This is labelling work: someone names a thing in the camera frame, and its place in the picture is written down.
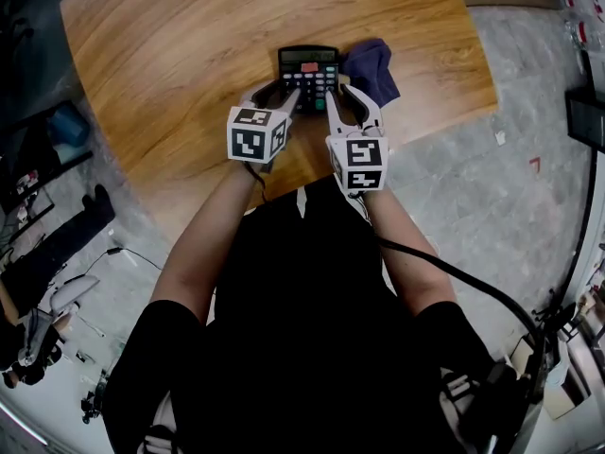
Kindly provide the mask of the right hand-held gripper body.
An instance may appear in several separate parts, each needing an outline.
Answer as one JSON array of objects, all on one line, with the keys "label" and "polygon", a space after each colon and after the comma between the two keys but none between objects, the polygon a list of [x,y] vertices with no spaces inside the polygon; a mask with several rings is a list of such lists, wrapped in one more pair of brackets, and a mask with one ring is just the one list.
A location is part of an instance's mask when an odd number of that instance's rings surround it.
[{"label": "right hand-held gripper body", "polygon": [[381,127],[333,127],[326,137],[326,145],[337,181],[345,194],[384,188],[389,142]]}]

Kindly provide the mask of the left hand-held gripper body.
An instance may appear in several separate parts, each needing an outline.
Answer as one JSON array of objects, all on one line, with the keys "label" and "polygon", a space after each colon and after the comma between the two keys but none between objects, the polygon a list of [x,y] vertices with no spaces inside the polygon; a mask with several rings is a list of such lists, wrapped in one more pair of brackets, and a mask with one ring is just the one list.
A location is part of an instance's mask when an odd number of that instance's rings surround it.
[{"label": "left hand-held gripper body", "polygon": [[231,107],[227,121],[227,156],[231,160],[268,164],[285,147],[293,109]]}]

